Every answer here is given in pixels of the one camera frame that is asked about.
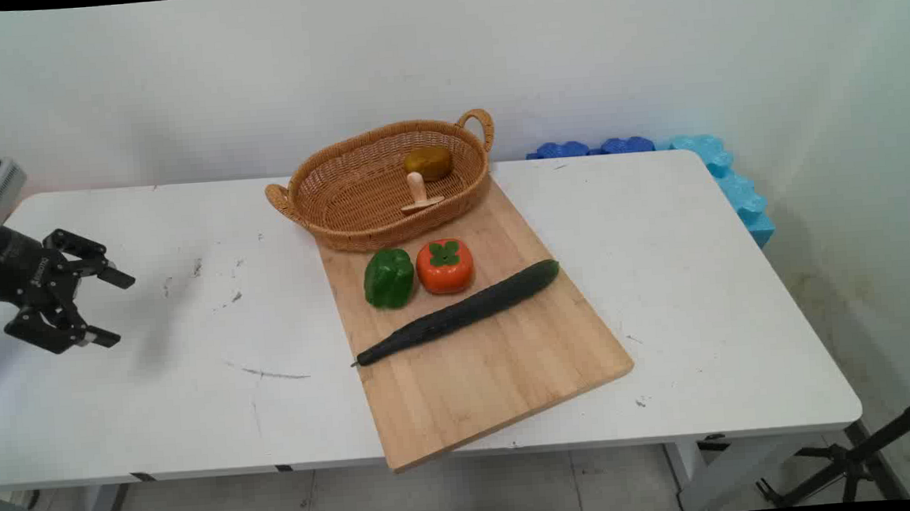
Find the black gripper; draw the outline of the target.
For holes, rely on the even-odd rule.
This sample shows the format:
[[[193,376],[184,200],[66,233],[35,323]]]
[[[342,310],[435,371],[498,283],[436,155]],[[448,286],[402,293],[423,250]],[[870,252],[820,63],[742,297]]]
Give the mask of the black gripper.
[[[74,299],[88,275],[121,289],[134,285],[134,276],[106,252],[100,242],[63,229],[38,241],[0,228],[0,302],[18,308],[5,333],[53,354],[90,343],[113,348],[120,334],[88,325]]]

